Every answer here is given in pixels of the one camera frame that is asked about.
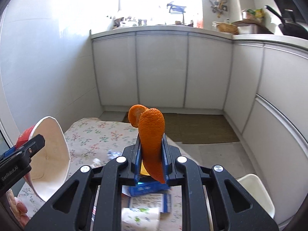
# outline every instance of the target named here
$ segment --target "red and white paper cup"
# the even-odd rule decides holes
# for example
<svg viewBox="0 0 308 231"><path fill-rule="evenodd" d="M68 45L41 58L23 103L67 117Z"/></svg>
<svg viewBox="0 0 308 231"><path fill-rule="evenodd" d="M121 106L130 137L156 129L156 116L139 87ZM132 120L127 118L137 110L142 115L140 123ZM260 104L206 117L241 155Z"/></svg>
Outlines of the red and white paper cup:
<svg viewBox="0 0 308 231"><path fill-rule="evenodd" d="M37 134L44 137L45 147L31 158L32 169L24 179L35 194L46 202L66 181L70 152L58 121L51 116L44 117L35 126L26 129L19 136L16 148Z"/></svg>

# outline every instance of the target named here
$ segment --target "blue package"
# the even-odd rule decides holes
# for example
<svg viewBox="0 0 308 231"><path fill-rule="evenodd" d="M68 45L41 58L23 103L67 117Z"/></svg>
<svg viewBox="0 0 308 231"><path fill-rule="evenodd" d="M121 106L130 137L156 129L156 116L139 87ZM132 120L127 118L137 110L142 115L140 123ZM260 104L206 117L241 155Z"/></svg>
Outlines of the blue package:
<svg viewBox="0 0 308 231"><path fill-rule="evenodd" d="M167 189L170 189L170 187L167 184L161 184L159 181L139 182L137 186L128 187L131 196L152 194Z"/></svg>

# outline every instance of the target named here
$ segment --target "wicker basket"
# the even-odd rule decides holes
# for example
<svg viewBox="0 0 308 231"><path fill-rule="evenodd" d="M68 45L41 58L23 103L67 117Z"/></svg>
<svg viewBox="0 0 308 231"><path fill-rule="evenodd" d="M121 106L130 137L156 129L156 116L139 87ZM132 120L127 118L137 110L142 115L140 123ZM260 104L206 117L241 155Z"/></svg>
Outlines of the wicker basket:
<svg viewBox="0 0 308 231"><path fill-rule="evenodd" d="M220 32L232 33L233 35L238 35L238 27L233 24L228 24L224 22L218 22L216 27Z"/></svg>

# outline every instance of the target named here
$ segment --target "tile floor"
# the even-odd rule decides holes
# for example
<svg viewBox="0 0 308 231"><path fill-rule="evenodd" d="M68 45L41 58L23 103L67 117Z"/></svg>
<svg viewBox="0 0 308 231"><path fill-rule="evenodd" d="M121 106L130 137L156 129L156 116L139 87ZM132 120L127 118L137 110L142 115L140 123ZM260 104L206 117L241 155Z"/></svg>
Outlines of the tile floor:
<svg viewBox="0 0 308 231"><path fill-rule="evenodd" d="M122 122L126 112L105 111L99 118L102 121ZM223 166L235 178L255 174L255 170L240 142L212 144L182 144L175 142L201 166L211 168Z"/></svg>

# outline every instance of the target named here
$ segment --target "brown floor mat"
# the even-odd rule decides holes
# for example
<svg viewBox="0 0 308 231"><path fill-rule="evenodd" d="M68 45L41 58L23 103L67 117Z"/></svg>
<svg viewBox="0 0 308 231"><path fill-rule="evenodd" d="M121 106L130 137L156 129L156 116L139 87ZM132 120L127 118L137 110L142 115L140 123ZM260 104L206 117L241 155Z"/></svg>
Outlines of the brown floor mat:
<svg viewBox="0 0 308 231"><path fill-rule="evenodd" d="M223 115L163 113L165 133L183 144L238 142L239 139ZM128 112L122 122L128 122Z"/></svg>

